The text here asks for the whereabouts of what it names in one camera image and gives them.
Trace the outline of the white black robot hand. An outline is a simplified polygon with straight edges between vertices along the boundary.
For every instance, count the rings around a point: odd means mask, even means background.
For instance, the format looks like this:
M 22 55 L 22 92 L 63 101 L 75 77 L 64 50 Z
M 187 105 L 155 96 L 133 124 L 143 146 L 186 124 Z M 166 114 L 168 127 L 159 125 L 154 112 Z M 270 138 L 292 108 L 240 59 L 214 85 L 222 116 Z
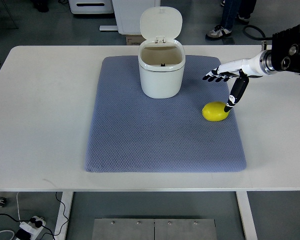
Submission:
M 230 79 L 235 79 L 224 112 L 229 112 L 239 102 L 250 78 L 260 78 L 266 75 L 265 55 L 266 51 L 264 50 L 253 58 L 243 58 L 221 64 L 202 78 L 208 82 L 227 82 Z

